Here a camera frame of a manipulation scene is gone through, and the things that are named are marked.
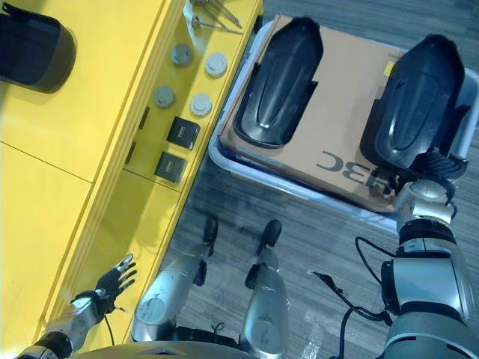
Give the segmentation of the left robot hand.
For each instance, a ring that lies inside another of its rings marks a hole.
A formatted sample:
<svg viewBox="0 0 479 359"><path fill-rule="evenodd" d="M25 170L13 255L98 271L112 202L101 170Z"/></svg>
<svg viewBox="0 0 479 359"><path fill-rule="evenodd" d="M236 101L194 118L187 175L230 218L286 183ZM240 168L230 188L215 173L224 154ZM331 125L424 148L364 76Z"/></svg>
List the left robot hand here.
<svg viewBox="0 0 479 359"><path fill-rule="evenodd" d="M111 313L115 309L116 298L135 283L135 265L133 254L128 253L97 281L95 303L99 314Z"/></svg>

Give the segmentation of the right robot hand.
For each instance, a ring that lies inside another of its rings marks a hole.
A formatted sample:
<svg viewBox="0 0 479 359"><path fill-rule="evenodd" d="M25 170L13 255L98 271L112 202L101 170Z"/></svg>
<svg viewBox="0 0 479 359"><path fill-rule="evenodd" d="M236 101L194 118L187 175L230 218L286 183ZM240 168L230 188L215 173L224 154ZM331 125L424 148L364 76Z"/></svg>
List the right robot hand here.
<svg viewBox="0 0 479 359"><path fill-rule="evenodd" d="M392 191L398 196L405 184L417 180L430 180L440 184L451 199L456 191L453 181L460 178L467 169L468 161L455 156L443 156L437 148L416 156L407 169L377 167L372 174L385 180L384 194Z"/></svg>

